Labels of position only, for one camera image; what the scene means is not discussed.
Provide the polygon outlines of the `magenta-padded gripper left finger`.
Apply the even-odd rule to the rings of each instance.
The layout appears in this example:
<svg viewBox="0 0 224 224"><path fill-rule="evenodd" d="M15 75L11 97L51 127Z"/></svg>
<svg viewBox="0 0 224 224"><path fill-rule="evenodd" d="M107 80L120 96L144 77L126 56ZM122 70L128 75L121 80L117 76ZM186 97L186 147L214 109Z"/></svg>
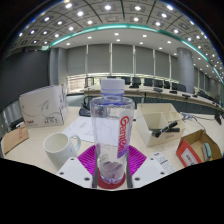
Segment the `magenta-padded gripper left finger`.
<svg viewBox="0 0 224 224"><path fill-rule="evenodd" d="M70 157L59 169L57 176L84 188L96 188L96 169L95 146L91 146L78 157Z"/></svg>

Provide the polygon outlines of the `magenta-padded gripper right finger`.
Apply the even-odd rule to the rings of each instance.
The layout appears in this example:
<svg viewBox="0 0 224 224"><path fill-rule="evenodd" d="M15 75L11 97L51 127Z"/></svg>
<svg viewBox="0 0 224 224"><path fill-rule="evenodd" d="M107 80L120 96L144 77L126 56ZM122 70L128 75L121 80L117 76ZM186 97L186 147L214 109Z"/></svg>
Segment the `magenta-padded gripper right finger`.
<svg viewBox="0 0 224 224"><path fill-rule="evenodd" d="M154 156L146 157L135 147L129 147L126 169L128 188L141 188L167 175L167 171Z"/></svg>

